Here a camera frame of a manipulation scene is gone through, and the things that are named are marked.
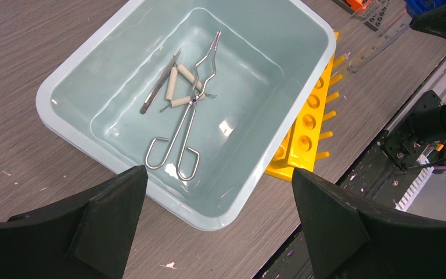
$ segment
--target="black cable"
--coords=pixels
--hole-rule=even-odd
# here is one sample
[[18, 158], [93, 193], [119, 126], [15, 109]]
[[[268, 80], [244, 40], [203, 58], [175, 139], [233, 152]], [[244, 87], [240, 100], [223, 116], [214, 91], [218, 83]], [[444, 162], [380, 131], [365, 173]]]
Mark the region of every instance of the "black cable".
[[433, 163], [422, 164], [422, 165], [420, 165], [420, 166], [416, 166], [416, 167], [409, 167], [408, 170], [421, 170], [421, 169], [424, 169], [424, 168], [426, 168], [426, 167], [434, 167], [434, 166], [438, 166], [438, 165], [444, 163], [445, 161], [446, 161], [446, 157], [445, 157], [445, 158], [442, 158], [442, 159], [440, 159], [440, 160], [436, 160], [436, 161], [433, 162]]

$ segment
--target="paint chip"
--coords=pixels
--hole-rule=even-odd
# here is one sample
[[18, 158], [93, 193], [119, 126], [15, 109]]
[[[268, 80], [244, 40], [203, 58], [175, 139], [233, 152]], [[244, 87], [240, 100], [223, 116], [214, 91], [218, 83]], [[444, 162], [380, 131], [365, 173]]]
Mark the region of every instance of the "paint chip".
[[177, 269], [175, 266], [175, 262], [171, 262], [165, 266], [161, 266], [161, 267], [168, 267], [169, 269]]

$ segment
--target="wood grain tabletop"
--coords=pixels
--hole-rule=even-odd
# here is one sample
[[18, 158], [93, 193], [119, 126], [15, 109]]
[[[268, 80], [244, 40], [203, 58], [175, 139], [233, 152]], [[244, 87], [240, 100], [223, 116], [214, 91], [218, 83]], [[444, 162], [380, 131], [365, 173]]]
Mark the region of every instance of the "wood grain tabletop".
[[[0, 221], [114, 175], [42, 124], [35, 95], [125, 2], [0, 0]], [[332, 1], [304, 2], [333, 28], [348, 19]], [[361, 47], [368, 32], [362, 28], [345, 47]], [[319, 147], [331, 157], [315, 172], [336, 181], [445, 55], [445, 40], [409, 31], [345, 81], [341, 98], [326, 108], [338, 114], [323, 127], [334, 137]], [[262, 177], [239, 217], [216, 232], [198, 231], [147, 198], [124, 277], [250, 278], [298, 223], [290, 184], [270, 176]]]

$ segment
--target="light blue tray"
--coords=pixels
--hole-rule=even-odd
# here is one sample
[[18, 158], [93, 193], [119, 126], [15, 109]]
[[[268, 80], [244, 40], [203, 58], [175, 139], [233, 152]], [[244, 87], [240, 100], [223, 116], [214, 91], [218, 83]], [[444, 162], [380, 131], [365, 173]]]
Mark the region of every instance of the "light blue tray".
[[[40, 86], [36, 106], [52, 131], [115, 173], [144, 164], [153, 137], [170, 138], [185, 107], [160, 113], [166, 85], [139, 114], [172, 55], [193, 70], [217, 30], [218, 73], [200, 101], [188, 145], [201, 154], [193, 180], [177, 177], [181, 139], [148, 195], [200, 230], [241, 211], [333, 55], [333, 30], [299, 0], [130, 0]], [[210, 63], [201, 77], [210, 72]], [[190, 94], [181, 78], [175, 98]], [[157, 142], [152, 164], [166, 145]], [[188, 175], [194, 158], [184, 157]]]

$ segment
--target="metal tongs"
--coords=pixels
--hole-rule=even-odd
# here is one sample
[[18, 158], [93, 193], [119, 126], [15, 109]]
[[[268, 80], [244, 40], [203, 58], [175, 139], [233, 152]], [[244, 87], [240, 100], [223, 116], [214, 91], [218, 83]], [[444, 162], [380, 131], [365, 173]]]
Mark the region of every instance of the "metal tongs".
[[[190, 102], [187, 104], [187, 107], [185, 109], [184, 115], [182, 116], [182, 119], [180, 120], [180, 123], [177, 127], [177, 130], [175, 131], [174, 136], [171, 139], [165, 138], [165, 137], [156, 137], [154, 139], [151, 140], [151, 144], [149, 145], [148, 148], [148, 152], [146, 153], [146, 159], [145, 159], [145, 163], [146, 166], [150, 169], [156, 170], [161, 168], [165, 162], [168, 159], [168, 156], [170, 155], [170, 152], [172, 151], [172, 148], [174, 147], [174, 143], [175, 140], [177, 139], [177, 136], [180, 132], [180, 129], [182, 128], [182, 125], [185, 121], [185, 118], [187, 117], [189, 110], [192, 108], [192, 114], [190, 116], [190, 121], [189, 121], [189, 126], [187, 127], [187, 130], [185, 131], [185, 137], [184, 137], [184, 143], [182, 144], [182, 149], [180, 151], [180, 154], [178, 156], [178, 162], [177, 162], [177, 175], [178, 177], [183, 180], [183, 181], [189, 181], [191, 179], [194, 178], [194, 176], [196, 175], [196, 171], [197, 171], [197, 167], [199, 165], [199, 158], [200, 158], [200, 154], [197, 150], [188, 147], [187, 146], [187, 139], [189, 138], [189, 133], [190, 133], [190, 128], [192, 127], [192, 123], [194, 121], [194, 116], [196, 115], [196, 107], [197, 107], [197, 102], [199, 101], [199, 99], [201, 98], [201, 96], [204, 95], [204, 92], [206, 90], [206, 85], [208, 83], [209, 80], [211, 80], [214, 76], [216, 76], [216, 64], [215, 64], [215, 57], [216, 57], [216, 50], [218, 47], [218, 42], [220, 41], [220, 35], [221, 35], [221, 31], [216, 32], [216, 36], [213, 39], [213, 42], [211, 43], [206, 55], [199, 61], [196, 63], [196, 66], [194, 67], [194, 76], [196, 77], [193, 85], [192, 85], [192, 99], [190, 100]], [[201, 63], [203, 63], [209, 56], [209, 54], [211, 53], [211, 51], [214, 50], [213, 52], [213, 57], [211, 58], [211, 63], [213, 66], [213, 73], [204, 81], [203, 83], [203, 88], [201, 90], [201, 92], [199, 94], [196, 93], [196, 85], [197, 82], [199, 81], [199, 72], [197, 71], [197, 68], [199, 67], [199, 65], [201, 65]], [[163, 161], [161, 161], [160, 164], [158, 164], [157, 166], [152, 166], [148, 163], [148, 158], [149, 155], [151, 153], [151, 150], [153, 149], [153, 145], [156, 141], [161, 140], [161, 141], [167, 141], [169, 142], [169, 146], [167, 151], [165, 152], [165, 156], [163, 157]], [[196, 163], [194, 165], [194, 169], [192, 171], [192, 173], [190, 174], [189, 177], [184, 177], [180, 171], [180, 165], [182, 163], [182, 158], [184, 156], [184, 152], [185, 149], [188, 149], [189, 151], [191, 151], [192, 153], [196, 154]]]

